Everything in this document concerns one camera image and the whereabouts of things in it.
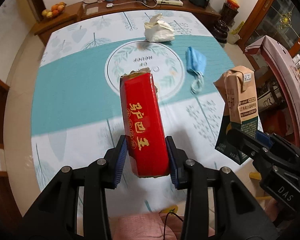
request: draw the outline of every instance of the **white tissue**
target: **white tissue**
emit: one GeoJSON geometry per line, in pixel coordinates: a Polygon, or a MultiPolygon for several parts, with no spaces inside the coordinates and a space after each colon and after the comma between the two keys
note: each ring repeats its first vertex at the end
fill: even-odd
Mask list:
{"type": "Polygon", "coordinates": [[[162,14],[152,16],[150,22],[145,23],[145,37],[149,42],[173,41],[174,30],[165,21],[160,20],[162,14]]]}

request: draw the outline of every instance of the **red cardboard box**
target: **red cardboard box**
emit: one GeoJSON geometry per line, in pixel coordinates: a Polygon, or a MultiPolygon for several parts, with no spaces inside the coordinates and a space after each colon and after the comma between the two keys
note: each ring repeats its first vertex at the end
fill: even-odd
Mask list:
{"type": "Polygon", "coordinates": [[[168,175],[168,152],[150,69],[122,76],[120,98],[133,173],[138,177],[168,175]]]}

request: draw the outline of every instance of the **bolt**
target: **bolt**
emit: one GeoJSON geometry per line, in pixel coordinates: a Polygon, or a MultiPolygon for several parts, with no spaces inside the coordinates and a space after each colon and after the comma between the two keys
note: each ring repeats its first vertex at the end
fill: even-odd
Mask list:
{"type": "Polygon", "coordinates": [[[231,169],[229,167],[222,167],[221,170],[226,173],[226,174],[229,174],[231,172],[231,169]]]}
{"type": "Polygon", "coordinates": [[[63,166],[63,167],[61,168],[61,171],[62,171],[63,173],[67,173],[67,172],[70,171],[70,167],[69,167],[69,166],[63,166]]]}
{"type": "Polygon", "coordinates": [[[97,160],[97,164],[98,164],[98,165],[105,165],[106,162],[107,162],[106,159],[98,159],[98,160],[97,160]]]}
{"type": "Polygon", "coordinates": [[[187,159],[186,164],[189,166],[193,166],[195,164],[195,161],[193,159],[187,159]]]}

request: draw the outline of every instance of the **tile floor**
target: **tile floor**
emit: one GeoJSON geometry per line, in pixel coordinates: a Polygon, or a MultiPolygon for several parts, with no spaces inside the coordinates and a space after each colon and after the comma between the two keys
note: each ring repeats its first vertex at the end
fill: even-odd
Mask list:
{"type": "MultiPolygon", "coordinates": [[[[4,158],[10,186],[22,215],[26,213],[39,195],[31,151],[31,105],[36,75],[44,46],[40,39],[29,36],[18,60],[14,62],[11,85],[4,119],[4,158]]],[[[226,44],[225,51],[234,65],[244,65],[252,69],[250,62],[236,45],[226,44]]],[[[237,176],[254,196],[262,196],[263,191],[249,179],[249,172],[255,171],[252,161],[248,161],[237,176]]],[[[214,224],[213,201],[209,201],[210,222],[214,224]]],[[[184,213],[184,203],[179,205],[179,214],[184,213]]]]}

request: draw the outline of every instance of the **white router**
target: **white router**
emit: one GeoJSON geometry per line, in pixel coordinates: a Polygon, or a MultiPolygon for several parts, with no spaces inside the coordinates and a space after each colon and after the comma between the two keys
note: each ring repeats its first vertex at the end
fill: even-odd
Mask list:
{"type": "Polygon", "coordinates": [[[183,2],[180,0],[155,0],[159,4],[170,4],[170,5],[178,5],[183,6],[183,2]]]}

